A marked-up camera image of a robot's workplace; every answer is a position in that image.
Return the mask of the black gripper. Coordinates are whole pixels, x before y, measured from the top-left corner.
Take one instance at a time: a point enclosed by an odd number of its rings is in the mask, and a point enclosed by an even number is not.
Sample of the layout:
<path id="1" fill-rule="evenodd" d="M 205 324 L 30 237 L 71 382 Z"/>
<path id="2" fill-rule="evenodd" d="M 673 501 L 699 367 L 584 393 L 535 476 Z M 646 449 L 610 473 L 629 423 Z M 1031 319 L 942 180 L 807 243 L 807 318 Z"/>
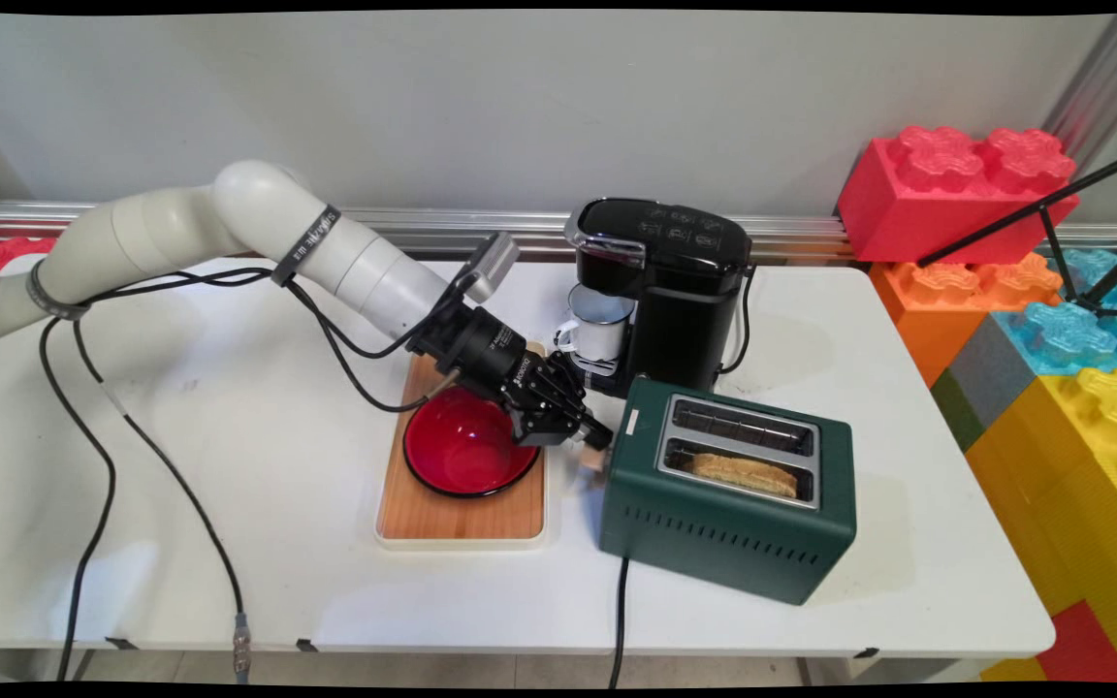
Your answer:
<path id="1" fill-rule="evenodd" d="M 475 396 L 510 407 L 510 438 L 524 447 L 564 441 L 607 450 L 613 432 L 585 405 L 584 372 L 563 352 L 546 357 L 542 346 L 497 319 L 483 306 L 456 304 L 435 315 L 409 352 L 433 358 L 439 374 Z"/>

